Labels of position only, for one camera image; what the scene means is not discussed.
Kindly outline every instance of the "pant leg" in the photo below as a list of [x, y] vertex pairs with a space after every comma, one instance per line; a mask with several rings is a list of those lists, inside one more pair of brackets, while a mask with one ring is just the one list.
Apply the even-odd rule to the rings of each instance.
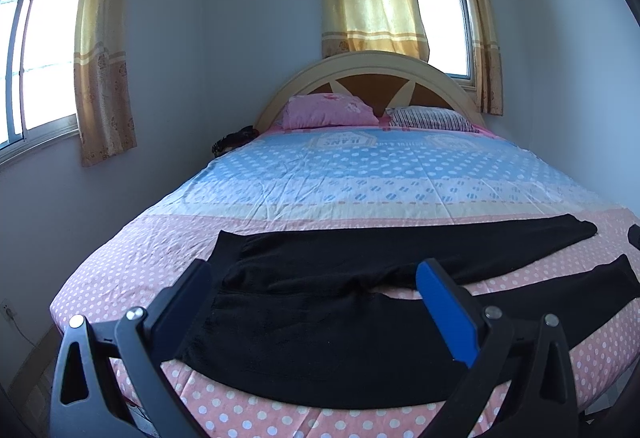
[[522, 268], [593, 236], [590, 222], [570, 214], [554, 218], [429, 227], [341, 228], [237, 236], [221, 232], [237, 249], [228, 288], [284, 293], [338, 293], [382, 284], [415, 288], [415, 271], [436, 258], [458, 284]]
[[[569, 347], [640, 295], [621, 256], [591, 272], [476, 296], [512, 317], [553, 312]], [[209, 378], [265, 398], [331, 408], [445, 400], [466, 372], [452, 360], [422, 301], [355, 291], [320, 295], [218, 292], [179, 357]], [[513, 374], [510, 361], [500, 382]]]

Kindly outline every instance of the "black pants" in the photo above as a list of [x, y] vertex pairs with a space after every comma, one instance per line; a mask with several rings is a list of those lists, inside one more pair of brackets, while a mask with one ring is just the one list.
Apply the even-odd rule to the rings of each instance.
[[[228, 386], [292, 404], [356, 409], [445, 400], [466, 367], [452, 359], [424, 304], [370, 289], [415, 288], [416, 266], [426, 257], [437, 258], [459, 284], [495, 277], [595, 232], [572, 216], [221, 232], [209, 259], [215, 299], [179, 358]], [[477, 299], [516, 318], [556, 313], [575, 346], [638, 294], [640, 285], [621, 256], [592, 272]], [[511, 373], [513, 364], [504, 380]]]

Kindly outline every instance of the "wall outlet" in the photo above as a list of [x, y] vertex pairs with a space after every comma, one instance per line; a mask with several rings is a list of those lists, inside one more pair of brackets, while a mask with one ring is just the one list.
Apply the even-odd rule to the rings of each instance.
[[0, 312], [2, 312], [2, 317], [4, 317], [4, 320], [7, 322], [11, 322], [11, 317], [9, 317], [9, 313], [12, 313], [15, 317], [14, 307], [11, 306], [11, 303], [9, 303], [8, 299], [2, 299], [2, 302], [0, 302]]

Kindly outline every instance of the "bed frame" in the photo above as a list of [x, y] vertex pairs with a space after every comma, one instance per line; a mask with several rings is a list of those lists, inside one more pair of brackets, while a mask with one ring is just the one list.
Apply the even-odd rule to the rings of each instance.
[[376, 116], [399, 106], [447, 108], [484, 128], [474, 100], [449, 76], [419, 59], [379, 51], [336, 55], [302, 70], [271, 99], [255, 128], [265, 132], [289, 97], [312, 93], [355, 95]]

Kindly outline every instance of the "bedspread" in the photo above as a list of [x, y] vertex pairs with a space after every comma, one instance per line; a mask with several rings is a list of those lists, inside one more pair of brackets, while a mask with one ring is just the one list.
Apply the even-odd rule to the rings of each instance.
[[[622, 253], [638, 274], [640, 252], [626, 232], [639, 221], [529, 151], [482, 134], [393, 128], [268, 133], [212, 161], [130, 222], [78, 268], [50, 310], [63, 328], [76, 313], [97, 322], [120, 318], [131, 306], [148, 306], [194, 258], [209, 257], [221, 229], [251, 234], [464, 224], [567, 212], [595, 223], [597, 235], [511, 274], [467, 285], [472, 294], [587, 271]], [[397, 289], [385, 293], [418, 297]], [[639, 330], [635, 300], [572, 349], [581, 407], [638, 356]], [[121, 390], [135, 402], [123, 365], [114, 361], [114, 369]], [[162, 369], [215, 437], [412, 438], [442, 405], [369, 411], [296, 407], [228, 388], [176, 360]], [[491, 425], [507, 389], [495, 389], [474, 434]]]

